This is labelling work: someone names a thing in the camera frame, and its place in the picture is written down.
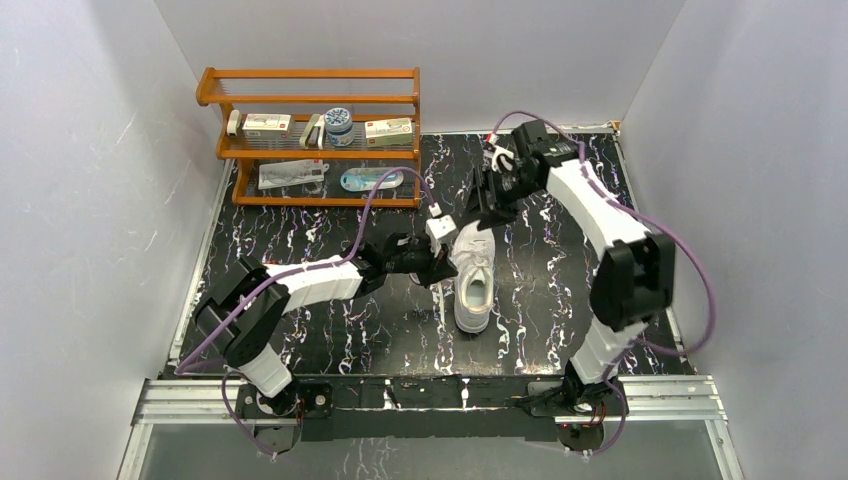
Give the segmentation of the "white sneaker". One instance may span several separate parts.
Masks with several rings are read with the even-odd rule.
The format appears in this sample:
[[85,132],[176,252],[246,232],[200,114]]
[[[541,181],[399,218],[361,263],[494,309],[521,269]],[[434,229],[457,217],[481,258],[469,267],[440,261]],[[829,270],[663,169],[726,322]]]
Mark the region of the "white sneaker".
[[[473,221],[459,232],[451,249],[450,258],[453,263],[453,251],[457,240],[490,238],[495,242],[492,230],[480,230],[479,224],[479,220]],[[457,268],[457,270],[458,275],[454,280],[456,325],[463,332],[479,334],[486,329],[494,305],[494,264],[492,269],[472,268],[470,271],[460,271]]]

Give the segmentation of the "white shoelace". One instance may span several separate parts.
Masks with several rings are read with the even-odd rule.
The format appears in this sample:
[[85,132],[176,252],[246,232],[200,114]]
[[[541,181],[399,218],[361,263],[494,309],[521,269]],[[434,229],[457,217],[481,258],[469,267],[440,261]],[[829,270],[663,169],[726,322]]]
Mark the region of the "white shoelace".
[[490,238],[457,240],[453,253],[454,264],[460,271],[470,271],[472,268],[492,269],[495,242]]

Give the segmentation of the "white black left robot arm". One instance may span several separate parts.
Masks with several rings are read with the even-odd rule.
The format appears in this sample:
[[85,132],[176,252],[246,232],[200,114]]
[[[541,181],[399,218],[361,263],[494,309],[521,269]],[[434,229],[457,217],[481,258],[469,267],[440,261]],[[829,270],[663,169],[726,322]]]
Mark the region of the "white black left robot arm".
[[382,287],[389,274],[409,274],[423,287],[457,274],[449,258],[458,235],[390,235],[380,248],[367,242],[341,254],[272,274],[256,258],[241,258],[196,306],[192,322],[205,336],[198,352],[214,348],[226,366],[260,391],[260,403],[275,416],[294,411],[295,378],[270,344],[282,317],[294,310],[365,296]]

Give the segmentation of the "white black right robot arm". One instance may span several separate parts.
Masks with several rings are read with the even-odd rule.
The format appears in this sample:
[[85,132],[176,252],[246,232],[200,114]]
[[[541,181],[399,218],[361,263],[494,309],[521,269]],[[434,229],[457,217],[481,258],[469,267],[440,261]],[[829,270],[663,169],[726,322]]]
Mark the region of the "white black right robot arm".
[[599,265],[590,288],[592,322],[566,364],[561,386],[540,395],[557,396],[571,411],[587,414],[612,393],[627,350],[670,306],[676,245],[611,197],[592,171],[583,142],[566,135],[553,138],[543,120],[521,124],[511,138],[487,136],[487,164],[473,173],[466,211],[480,229],[499,227],[517,219],[520,200],[545,192],[594,248]]

